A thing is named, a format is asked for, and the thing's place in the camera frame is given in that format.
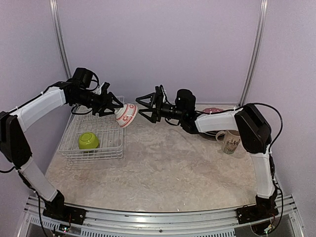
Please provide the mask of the pink polka dot dish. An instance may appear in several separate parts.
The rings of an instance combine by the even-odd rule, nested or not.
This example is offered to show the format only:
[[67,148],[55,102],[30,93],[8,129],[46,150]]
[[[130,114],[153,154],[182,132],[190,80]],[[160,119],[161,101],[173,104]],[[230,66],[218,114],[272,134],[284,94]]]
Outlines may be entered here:
[[222,111],[223,111],[223,109],[216,108],[216,107],[209,107],[209,108],[205,108],[202,110],[202,112],[204,112],[206,114],[218,113],[218,112],[222,112]]

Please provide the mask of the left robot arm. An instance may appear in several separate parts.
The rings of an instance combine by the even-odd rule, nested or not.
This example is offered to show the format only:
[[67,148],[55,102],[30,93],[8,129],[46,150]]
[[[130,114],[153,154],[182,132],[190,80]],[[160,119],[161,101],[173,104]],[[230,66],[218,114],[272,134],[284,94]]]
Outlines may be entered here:
[[69,215],[64,195],[48,181],[33,158],[27,131],[50,112],[65,105],[81,105],[93,115],[113,115],[124,107],[106,82],[100,93],[74,80],[58,81],[41,94],[11,111],[0,114],[0,152],[13,164],[23,182],[45,203],[46,212],[63,220]]

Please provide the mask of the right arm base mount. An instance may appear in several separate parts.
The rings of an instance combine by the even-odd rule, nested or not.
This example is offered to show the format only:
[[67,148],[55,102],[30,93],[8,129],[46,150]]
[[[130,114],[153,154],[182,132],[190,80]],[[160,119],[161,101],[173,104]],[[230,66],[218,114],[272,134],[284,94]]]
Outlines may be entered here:
[[264,206],[252,205],[236,209],[238,223],[245,224],[271,218],[279,214],[276,207],[267,209]]

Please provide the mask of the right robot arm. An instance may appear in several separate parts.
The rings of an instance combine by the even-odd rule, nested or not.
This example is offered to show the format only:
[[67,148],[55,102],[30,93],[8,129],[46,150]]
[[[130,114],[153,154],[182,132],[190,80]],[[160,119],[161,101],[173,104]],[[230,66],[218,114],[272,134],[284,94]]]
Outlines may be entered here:
[[174,119],[189,134],[209,131],[237,131],[244,149],[250,154],[256,175],[256,203],[236,210],[240,224],[263,220],[278,215],[276,198],[280,188],[275,181],[275,165],[271,155],[274,140],[272,129],[257,109],[258,103],[248,103],[237,109],[206,113],[196,111],[196,97],[187,89],[180,89],[174,104],[166,101],[164,91],[156,91],[136,98],[142,106],[139,114],[152,123],[161,118]]

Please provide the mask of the red white patterned bowl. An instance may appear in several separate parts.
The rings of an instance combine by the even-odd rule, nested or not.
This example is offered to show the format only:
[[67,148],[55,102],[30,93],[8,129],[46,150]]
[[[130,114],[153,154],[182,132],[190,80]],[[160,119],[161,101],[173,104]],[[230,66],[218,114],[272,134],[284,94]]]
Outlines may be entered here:
[[136,118],[138,107],[135,104],[124,104],[123,107],[115,109],[116,122],[119,127],[125,128],[129,126]]

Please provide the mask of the white patterned mug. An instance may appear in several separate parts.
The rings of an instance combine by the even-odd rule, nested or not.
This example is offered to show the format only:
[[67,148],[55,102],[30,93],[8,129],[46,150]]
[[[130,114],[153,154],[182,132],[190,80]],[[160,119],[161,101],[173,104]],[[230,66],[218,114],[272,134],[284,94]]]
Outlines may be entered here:
[[219,131],[215,139],[221,144],[221,150],[228,155],[233,154],[241,142],[240,134],[236,130]]

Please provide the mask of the green cup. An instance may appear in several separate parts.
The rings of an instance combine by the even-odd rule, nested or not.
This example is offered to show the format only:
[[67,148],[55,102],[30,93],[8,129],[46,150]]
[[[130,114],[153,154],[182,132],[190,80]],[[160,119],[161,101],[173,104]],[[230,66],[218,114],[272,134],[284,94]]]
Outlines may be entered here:
[[92,132],[85,132],[78,138],[78,146],[80,149],[96,149],[99,146],[98,137]]

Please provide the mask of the black striped plate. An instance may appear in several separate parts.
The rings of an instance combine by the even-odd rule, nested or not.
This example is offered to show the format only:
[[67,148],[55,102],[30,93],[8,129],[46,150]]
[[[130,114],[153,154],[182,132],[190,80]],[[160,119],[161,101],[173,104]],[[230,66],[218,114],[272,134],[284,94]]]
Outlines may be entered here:
[[211,136],[211,137],[215,137],[218,132],[220,132],[220,131],[219,131],[219,130],[207,131],[207,132],[205,132],[204,134],[205,134],[205,135],[208,135],[208,136]]

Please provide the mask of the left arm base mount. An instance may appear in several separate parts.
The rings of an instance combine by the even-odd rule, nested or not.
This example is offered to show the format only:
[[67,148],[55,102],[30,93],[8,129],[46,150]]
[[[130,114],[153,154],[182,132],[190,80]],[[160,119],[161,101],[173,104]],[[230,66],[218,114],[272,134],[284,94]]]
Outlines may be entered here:
[[69,224],[83,225],[86,210],[65,205],[64,207],[57,209],[46,208],[43,211],[43,215]]

